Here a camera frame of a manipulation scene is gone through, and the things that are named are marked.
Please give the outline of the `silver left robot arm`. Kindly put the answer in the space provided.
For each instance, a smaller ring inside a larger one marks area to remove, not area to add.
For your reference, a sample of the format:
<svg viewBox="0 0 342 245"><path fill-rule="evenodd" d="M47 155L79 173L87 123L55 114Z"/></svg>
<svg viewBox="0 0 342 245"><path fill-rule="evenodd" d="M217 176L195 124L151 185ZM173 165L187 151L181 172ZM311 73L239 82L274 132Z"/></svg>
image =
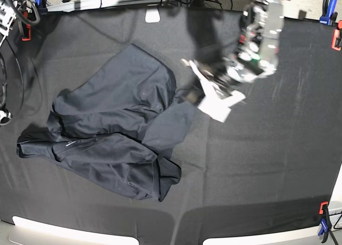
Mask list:
<svg viewBox="0 0 342 245"><path fill-rule="evenodd" d="M240 18L234 51L223 55L222 45L210 45L194 60L183 59L196 79L183 98L221 123L246 96L237 90L273 75L278 66L279 37L284 26L283 2L251 0Z"/></svg>

